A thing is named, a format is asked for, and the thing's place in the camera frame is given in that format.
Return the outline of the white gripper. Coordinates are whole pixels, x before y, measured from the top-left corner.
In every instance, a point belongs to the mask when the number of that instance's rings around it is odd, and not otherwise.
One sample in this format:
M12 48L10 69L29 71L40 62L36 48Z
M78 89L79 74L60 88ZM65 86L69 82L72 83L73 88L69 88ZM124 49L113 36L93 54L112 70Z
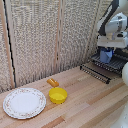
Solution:
M117 37L114 40L111 40L106 36L99 36L97 45L102 47L126 48L128 46L128 38Z

